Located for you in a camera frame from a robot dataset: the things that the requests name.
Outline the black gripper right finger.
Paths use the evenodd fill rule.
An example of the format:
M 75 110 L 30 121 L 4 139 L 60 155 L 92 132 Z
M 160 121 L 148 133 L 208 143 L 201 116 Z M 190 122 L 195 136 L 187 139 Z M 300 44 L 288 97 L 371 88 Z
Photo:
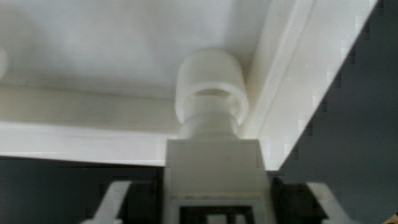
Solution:
M 304 183 L 272 179 L 272 203 L 277 224 L 322 224 L 329 215 Z

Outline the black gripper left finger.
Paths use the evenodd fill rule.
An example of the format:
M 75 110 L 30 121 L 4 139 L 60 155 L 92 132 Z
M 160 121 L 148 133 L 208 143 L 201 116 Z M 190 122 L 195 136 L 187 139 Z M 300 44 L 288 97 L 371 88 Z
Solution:
M 155 181 L 130 185 L 117 218 L 123 224 L 162 224 L 164 193 Z

